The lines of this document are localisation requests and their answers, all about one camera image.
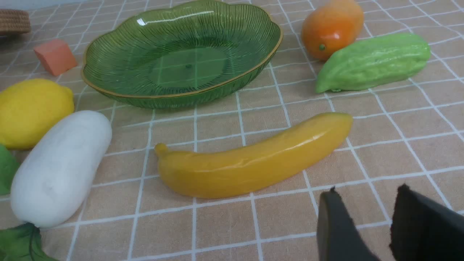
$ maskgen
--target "banana stem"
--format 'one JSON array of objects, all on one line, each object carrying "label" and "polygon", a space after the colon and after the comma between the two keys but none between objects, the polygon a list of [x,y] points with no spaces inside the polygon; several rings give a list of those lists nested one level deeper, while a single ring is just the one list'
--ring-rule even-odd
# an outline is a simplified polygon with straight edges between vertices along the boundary
[{"label": "banana stem", "polygon": [[160,157],[162,156],[163,154],[165,154],[166,152],[168,152],[169,149],[168,147],[166,146],[166,144],[164,143],[158,143],[156,146],[155,146],[155,154]]}]

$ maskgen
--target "white radish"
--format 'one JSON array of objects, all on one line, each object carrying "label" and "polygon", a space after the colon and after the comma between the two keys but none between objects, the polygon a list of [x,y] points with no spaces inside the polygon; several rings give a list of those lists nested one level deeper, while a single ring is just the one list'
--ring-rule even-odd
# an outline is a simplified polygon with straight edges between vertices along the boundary
[{"label": "white radish", "polygon": [[38,228],[69,219],[92,186],[112,138],[110,121],[96,111],[72,113],[53,126],[16,172],[11,208]]}]

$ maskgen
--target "wicker basket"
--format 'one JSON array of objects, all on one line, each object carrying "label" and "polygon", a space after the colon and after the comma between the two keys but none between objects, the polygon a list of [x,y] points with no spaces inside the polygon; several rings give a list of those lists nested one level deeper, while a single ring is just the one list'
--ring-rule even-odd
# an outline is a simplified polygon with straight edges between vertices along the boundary
[{"label": "wicker basket", "polygon": [[28,33],[31,31],[29,13],[21,10],[0,9],[0,35]]}]

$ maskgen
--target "lemon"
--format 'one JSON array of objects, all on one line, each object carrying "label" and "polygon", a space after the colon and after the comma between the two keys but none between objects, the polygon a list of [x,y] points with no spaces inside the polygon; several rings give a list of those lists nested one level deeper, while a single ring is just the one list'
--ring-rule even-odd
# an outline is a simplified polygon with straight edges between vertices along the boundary
[{"label": "lemon", "polygon": [[47,79],[25,80],[0,92],[0,144],[27,150],[74,112],[72,91]]}]

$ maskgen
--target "artificial vegetable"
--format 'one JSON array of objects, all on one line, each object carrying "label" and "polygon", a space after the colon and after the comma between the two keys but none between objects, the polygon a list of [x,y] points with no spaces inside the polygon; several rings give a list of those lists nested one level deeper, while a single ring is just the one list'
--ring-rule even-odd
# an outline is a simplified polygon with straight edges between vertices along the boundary
[{"label": "artificial vegetable", "polygon": [[31,149],[74,111],[72,91],[47,79],[29,79],[0,92],[0,144]]},{"label": "artificial vegetable", "polygon": [[303,22],[301,39],[308,53],[325,61],[352,44],[364,25],[364,12],[355,0],[330,0]]},{"label": "artificial vegetable", "polygon": [[41,228],[69,219],[90,191],[111,137],[110,121],[96,111],[78,111],[59,121],[14,176],[15,216]]},{"label": "artificial vegetable", "polygon": [[259,143],[217,153],[155,146],[162,181],[186,196],[237,196],[276,184],[329,155],[348,136],[353,118],[322,113]]},{"label": "artificial vegetable", "polygon": [[18,161],[5,146],[0,144],[0,195],[10,193],[11,182],[18,168]]},{"label": "artificial vegetable", "polygon": [[412,33],[389,34],[337,51],[319,71],[316,92],[360,91],[417,74],[430,58],[430,47]]}]

